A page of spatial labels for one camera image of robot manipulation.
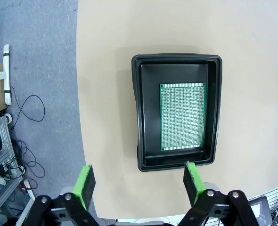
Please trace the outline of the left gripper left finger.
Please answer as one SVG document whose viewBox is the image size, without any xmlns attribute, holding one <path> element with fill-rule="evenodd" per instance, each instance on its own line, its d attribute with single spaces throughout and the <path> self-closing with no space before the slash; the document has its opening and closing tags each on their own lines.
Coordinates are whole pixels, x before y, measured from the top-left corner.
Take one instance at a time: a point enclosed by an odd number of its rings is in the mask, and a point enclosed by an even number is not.
<svg viewBox="0 0 278 226">
<path fill-rule="evenodd" d="M 37 196 L 29 210 L 29 225 L 60 226 L 70 221 L 75 226 L 97 226 L 98 222 L 89 213 L 95 188 L 93 167 L 83 166 L 72 192 L 51 199 Z"/>
</svg>

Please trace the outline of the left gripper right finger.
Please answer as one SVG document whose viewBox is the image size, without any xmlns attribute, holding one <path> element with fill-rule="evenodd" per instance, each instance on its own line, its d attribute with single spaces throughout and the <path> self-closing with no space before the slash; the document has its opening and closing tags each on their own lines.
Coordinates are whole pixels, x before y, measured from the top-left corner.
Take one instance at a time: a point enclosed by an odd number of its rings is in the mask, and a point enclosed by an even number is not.
<svg viewBox="0 0 278 226">
<path fill-rule="evenodd" d="M 257 226 L 257 219 L 241 190 L 223 194 L 206 188 L 193 162 L 184 167 L 183 183 L 191 208 L 180 226 L 204 226 L 210 218 L 217 218 L 222 226 Z"/>
</svg>

